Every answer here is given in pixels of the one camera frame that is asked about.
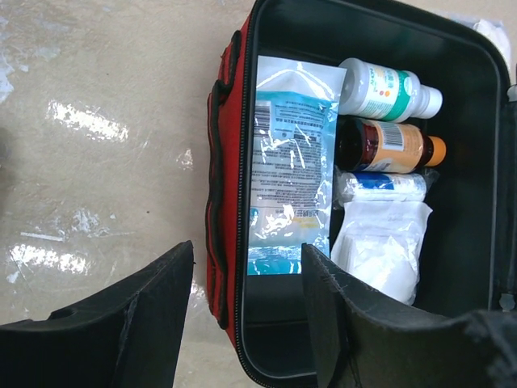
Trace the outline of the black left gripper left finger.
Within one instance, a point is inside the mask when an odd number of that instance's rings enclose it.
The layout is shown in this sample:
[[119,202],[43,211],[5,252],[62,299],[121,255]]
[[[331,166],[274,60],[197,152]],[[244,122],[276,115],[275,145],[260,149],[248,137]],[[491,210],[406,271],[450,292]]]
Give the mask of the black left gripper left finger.
[[1,327],[3,387],[171,387],[194,268],[181,242],[43,321]]

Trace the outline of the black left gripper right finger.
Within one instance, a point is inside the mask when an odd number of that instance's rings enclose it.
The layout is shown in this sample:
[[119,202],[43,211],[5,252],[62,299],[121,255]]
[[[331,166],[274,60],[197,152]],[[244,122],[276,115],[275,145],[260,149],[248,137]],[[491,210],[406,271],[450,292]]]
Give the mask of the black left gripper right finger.
[[301,248],[320,387],[514,387],[516,315],[457,318],[407,306]]

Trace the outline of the white gauze pad packet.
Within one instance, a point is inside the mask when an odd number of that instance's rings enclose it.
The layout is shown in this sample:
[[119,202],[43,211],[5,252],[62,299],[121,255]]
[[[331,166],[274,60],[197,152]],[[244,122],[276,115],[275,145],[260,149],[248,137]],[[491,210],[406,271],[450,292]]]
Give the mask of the white gauze pad packet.
[[330,259],[342,270],[406,305],[416,298],[419,256],[432,209],[418,201],[353,201]]

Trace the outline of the red medicine kit case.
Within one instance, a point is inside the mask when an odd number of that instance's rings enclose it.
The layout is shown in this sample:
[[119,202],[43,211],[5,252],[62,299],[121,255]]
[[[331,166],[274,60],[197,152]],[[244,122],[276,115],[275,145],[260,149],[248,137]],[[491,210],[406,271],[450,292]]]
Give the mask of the red medicine kit case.
[[516,86],[471,23],[257,1],[208,140],[208,305],[250,379],[515,386]]

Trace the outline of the white bandage roll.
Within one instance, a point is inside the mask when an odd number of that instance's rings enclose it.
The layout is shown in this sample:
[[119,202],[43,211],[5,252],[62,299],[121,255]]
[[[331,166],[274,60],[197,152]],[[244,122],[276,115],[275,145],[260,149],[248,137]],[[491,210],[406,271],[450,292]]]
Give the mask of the white bandage roll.
[[334,200],[339,204],[353,201],[424,201],[439,173],[424,169],[421,173],[334,171]]

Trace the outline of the amber bottle orange cap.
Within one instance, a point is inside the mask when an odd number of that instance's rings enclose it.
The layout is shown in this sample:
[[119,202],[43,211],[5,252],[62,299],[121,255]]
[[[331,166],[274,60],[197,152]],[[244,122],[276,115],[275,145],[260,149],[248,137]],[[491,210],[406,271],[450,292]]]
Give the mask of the amber bottle orange cap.
[[447,153],[445,142],[412,124],[346,118],[338,127],[334,162],[345,171],[409,174],[436,167]]

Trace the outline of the blue mask package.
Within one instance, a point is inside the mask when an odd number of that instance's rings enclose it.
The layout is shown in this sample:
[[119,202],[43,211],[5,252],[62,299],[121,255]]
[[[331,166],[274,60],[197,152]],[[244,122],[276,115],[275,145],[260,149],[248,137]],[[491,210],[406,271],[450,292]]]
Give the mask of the blue mask package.
[[301,246],[330,251],[343,68],[258,58],[247,273],[301,273]]

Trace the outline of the white medicine bottle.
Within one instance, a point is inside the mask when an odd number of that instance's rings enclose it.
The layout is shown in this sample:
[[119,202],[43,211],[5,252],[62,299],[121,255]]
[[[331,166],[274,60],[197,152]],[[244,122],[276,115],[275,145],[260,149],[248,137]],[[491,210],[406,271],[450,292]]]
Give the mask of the white medicine bottle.
[[358,58],[347,58],[338,106],[342,116],[358,116],[401,123],[409,118],[428,120],[443,104],[442,93],[423,85],[409,70],[395,70]]

